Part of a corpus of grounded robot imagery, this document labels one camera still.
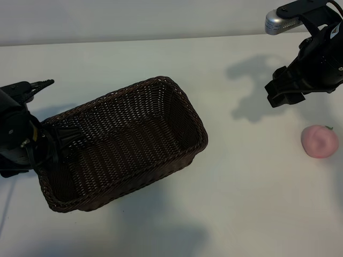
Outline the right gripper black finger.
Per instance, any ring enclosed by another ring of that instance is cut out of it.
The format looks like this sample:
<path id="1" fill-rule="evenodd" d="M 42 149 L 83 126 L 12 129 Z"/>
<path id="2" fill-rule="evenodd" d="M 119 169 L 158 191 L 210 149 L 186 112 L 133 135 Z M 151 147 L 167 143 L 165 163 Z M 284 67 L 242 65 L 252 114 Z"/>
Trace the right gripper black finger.
<path id="1" fill-rule="evenodd" d="M 305 97 L 302 93 L 285 93 L 283 103 L 293 105 L 293 104 L 298 104 L 304 100 L 305 100 Z"/>
<path id="2" fill-rule="evenodd" d="M 267 99 L 271 107 L 276 108 L 284 104 L 291 105 L 292 102 L 289 98 L 289 92 L 287 91 L 291 84 L 290 79 L 272 79 L 266 86 Z"/>

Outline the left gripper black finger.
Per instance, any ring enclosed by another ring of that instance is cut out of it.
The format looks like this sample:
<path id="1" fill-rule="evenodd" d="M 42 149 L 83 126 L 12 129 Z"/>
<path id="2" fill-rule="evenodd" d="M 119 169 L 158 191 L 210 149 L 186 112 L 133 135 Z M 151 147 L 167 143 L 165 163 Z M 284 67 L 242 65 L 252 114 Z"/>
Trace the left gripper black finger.
<path id="1" fill-rule="evenodd" d="M 60 149 L 68 147 L 71 143 L 83 137 L 80 127 L 53 127 L 54 139 Z"/>

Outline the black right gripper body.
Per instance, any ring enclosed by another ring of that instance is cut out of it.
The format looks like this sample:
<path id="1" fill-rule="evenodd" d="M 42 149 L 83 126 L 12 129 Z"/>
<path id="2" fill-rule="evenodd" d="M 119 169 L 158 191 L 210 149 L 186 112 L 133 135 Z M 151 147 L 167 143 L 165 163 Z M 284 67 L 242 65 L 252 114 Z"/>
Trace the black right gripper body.
<path id="1" fill-rule="evenodd" d="M 273 80 L 276 93 L 330 93 L 341 83 L 341 22 L 304 40 L 297 57 Z"/>

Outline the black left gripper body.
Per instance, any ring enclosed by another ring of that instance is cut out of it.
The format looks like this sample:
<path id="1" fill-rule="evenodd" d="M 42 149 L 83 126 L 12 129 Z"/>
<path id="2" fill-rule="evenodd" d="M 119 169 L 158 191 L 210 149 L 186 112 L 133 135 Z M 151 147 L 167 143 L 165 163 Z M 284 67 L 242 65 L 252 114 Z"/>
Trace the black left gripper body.
<path id="1" fill-rule="evenodd" d="M 54 139 L 53 127 L 42 125 L 36 117 L 30 117 L 35 141 L 26 146 L 29 162 L 34 171 L 53 171 L 59 162 L 58 143 Z"/>

